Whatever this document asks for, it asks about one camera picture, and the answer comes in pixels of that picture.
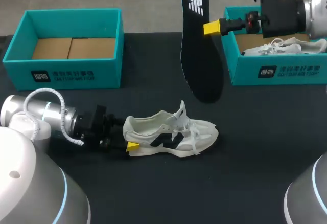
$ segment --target white sneaker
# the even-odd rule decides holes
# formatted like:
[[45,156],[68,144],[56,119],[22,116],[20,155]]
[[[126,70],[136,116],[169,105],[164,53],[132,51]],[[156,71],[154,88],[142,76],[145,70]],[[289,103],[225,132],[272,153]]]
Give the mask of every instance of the white sneaker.
[[281,54],[301,54],[301,45],[291,44],[284,45],[284,41],[280,38],[274,39],[271,43],[245,50],[243,56],[263,56],[263,55],[281,55]]
[[123,127],[126,141],[137,143],[130,156],[146,156],[168,152],[180,158],[197,155],[216,141],[215,124],[189,119],[182,101],[178,112],[164,110],[148,118],[129,116]]
[[285,46],[292,44],[298,44],[301,46],[301,52],[304,54],[319,54],[325,53],[327,49],[327,40],[320,39],[319,41],[300,41],[295,37],[292,37],[284,41]]

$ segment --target shoe tongue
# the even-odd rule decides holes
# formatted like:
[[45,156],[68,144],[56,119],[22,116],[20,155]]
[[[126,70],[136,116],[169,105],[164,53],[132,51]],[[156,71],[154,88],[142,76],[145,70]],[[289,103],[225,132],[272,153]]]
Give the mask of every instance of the shoe tongue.
[[175,112],[171,117],[168,117],[166,119],[166,124],[178,128],[183,128],[186,120],[187,120],[187,115],[186,115],[185,104],[184,101],[181,101],[179,110]]

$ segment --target black tablecloth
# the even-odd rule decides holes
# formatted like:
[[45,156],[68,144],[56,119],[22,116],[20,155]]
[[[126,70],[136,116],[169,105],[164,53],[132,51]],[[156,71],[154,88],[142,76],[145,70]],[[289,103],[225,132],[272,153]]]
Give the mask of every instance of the black tablecloth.
[[[92,224],[284,223],[287,187],[327,150],[326,86],[231,86],[225,71],[222,98],[203,104],[184,80],[180,42],[181,33],[125,34],[120,89],[61,94],[80,112],[100,104],[122,118],[175,112],[184,100],[190,118],[217,125],[216,147],[123,159],[52,141],[52,159],[85,191]],[[2,64],[0,84],[0,102],[18,94]]]

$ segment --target teal shoe box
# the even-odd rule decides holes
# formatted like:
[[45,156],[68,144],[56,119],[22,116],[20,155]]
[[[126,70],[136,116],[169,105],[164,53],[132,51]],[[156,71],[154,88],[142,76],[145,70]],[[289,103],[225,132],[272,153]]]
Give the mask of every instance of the teal shoe box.
[[[224,17],[245,19],[250,11],[261,10],[258,6],[226,7]],[[242,56],[238,34],[246,34],[245,29],[222,36],[233,85],[327,84],[327,54]]]
[[[74,40],[83,42],[89,38],[112,39],[112,56],[81,58],[77,55],[73,59],[33,59],[36,46],[43,38],[71,38],[71,46],[66,45],[69,56]],[[102,51],[109,50],[105,42],[99,46],[93,41],[92,47],[95,56],[101,56],[98,52],[100,48]],[[123,47],[124,29],[120,9],[26,11],[4,56],[3,64],[19,91],[41,87],[119,88]],[[83,45],[76,44],[75,49],[84,51]],[[55,48],[45,51],[45,54],[51,51],[58,54]]]

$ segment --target insole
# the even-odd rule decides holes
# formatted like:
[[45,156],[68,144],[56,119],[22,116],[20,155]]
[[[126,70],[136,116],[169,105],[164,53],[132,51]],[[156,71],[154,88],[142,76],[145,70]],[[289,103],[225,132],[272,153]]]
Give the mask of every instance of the insole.
[[182,0],[183,38],[181,65],[194,96],[204,103],[216,102],[222,93],[223,65],[211,36],[203,25],[209,22],[209,0]]

